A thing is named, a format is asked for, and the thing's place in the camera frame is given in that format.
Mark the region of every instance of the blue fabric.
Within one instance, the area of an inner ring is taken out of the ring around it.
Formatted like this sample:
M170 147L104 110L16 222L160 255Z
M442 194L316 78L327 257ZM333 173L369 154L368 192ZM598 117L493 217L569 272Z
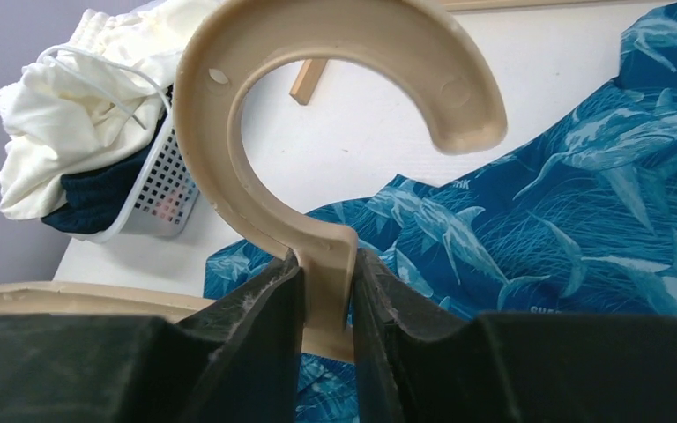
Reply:
M62 175L66 204L42 218L42 223L70 234L96 234L108 229L121 212L151 148L149 144L101 169Z
M397 176L310 216L353 227L406 283L482 310L677 316L677 4L621 39L621 71L528 145L440 188ZM271 258L241 241L206 263L220 298ZM304 355L298 421L356 421L353 367Z

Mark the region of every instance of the white table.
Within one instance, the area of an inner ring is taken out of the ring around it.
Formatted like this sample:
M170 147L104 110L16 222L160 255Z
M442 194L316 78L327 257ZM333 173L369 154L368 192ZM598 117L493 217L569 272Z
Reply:
M307 107L288 95L298 63L258 83L242 121L249 159L265 185L300 212L372 196L395 174L443 184L528 142L614 76L621 32L664 3L457 15L488 60L507 109L508 136L493 150L442 156L397 87L369 70L331 61ZM206 258L239 239L200 197L174 239L71 241L55 279L201 295Z

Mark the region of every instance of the laundry basket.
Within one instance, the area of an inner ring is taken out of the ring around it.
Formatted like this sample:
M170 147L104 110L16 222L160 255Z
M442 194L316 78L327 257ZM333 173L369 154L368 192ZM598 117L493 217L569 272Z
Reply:
M71 236L96 243L117 234L174 236L182 231L197 198L198 188L177 148L172 115L167 115L115 222L97 234Z

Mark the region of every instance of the hole in hook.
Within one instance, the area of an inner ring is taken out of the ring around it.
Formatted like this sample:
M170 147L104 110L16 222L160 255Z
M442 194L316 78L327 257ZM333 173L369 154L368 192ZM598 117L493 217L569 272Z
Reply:
M214 82L222 85L229 84L229 78L227 78L227 75L225 75L224 72L219 69L210 68L209 76L212 77Z

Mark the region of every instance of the wooden stick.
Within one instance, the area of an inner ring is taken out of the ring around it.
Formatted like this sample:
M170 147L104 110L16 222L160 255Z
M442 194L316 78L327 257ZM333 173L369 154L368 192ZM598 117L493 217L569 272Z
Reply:
M480 11L485 9L509 9L526 6L550 6L556 4L605 3L621 0L437 0L446 11ZM306 60L300 74L289 92L298 103L306 106L313 96L317 81L323 75L327 59Z
M307 106L310 102L310 98L313 96L317 81L320 80L321 75L323 75L323 69L325 69L326 63L328 63L328 59L306 60L300 68L300 74L297 75L297 79L294 81L292 91L289 92L289 95L297 100L298 103Z

